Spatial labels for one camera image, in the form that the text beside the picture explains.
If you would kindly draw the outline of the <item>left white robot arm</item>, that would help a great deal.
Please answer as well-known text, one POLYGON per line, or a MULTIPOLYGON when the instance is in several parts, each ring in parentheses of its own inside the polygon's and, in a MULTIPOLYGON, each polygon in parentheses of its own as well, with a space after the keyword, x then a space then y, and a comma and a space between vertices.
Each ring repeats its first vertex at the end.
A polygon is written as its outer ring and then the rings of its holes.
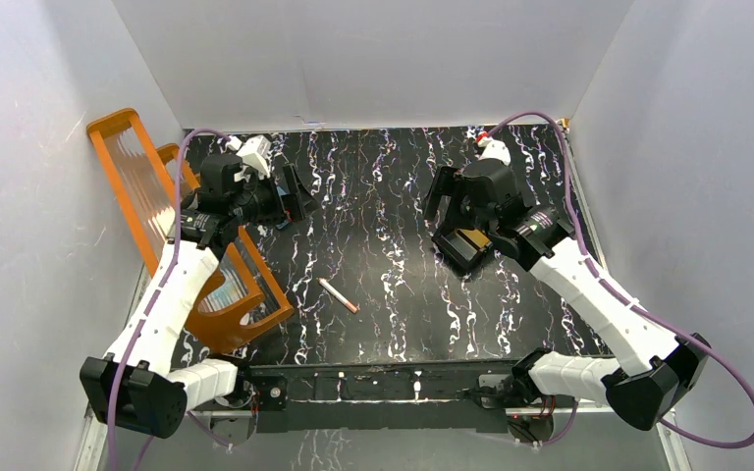
POLYGON ((165 439, 205 402, 219 397, 242 408, 252 400, 252 379, 231 361, 205 359, 177 370, 171 362, 192 308, 239 228, 295 223, 317 209, 296 165, 282 172, 273 177, 236 153, 202 161, 201 185, 182 197, 176 232, 135 314, 102 357, 87 357, 81 366, 89 406, 109 429, 165 439))

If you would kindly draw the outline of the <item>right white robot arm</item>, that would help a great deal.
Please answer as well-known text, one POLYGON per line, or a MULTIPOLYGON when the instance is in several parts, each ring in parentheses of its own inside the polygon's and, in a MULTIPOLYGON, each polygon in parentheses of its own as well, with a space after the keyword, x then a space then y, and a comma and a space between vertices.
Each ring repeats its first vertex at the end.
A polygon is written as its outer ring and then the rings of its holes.
POLYGON ((442 198, 449 205, 437 234, 477 230, 492 246, 556 292, 607 344, 612 357, 562 355, 539 348, 512 367, 495 396, 527 406, 552 395, 609 405, 628 425, 651 429, 690 391, 707 355, 699 335, 679 340, 636 313, 604 285, 607 276, 579 250, 573 228, 552 206, 527 205, 512 169, 496 159, 462 169, 438 168, 424 216, 436 217, 442 198))

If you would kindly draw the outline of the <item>white pink pen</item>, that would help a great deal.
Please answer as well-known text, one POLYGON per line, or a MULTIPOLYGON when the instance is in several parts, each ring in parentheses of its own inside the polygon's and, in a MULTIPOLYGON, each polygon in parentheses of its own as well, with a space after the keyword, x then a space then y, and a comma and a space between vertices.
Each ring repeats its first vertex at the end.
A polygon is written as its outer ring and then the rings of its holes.
POLYGON ((323 287, 334 299, 336 299, 339 303, 344 305, 347 310, 352 313, 356 314, 358 312, 358 307, 355 306, 349 299, 347 299, 341 292, 339 292, 336 288, 334 288, 330 282, 325 278, 319 278, 318 283, 321 287, 323 287))

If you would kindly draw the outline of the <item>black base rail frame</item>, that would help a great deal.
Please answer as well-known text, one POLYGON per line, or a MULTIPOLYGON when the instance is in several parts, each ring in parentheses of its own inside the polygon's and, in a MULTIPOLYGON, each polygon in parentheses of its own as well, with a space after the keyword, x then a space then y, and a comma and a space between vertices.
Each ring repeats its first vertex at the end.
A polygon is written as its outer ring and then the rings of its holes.
POLYGON ((195 410, 206 424, 245 419, 253 433, 464 429, 540 444, 562 429, 568 396, 523 399, 512 359, 241 365, 236 392, 195 410))

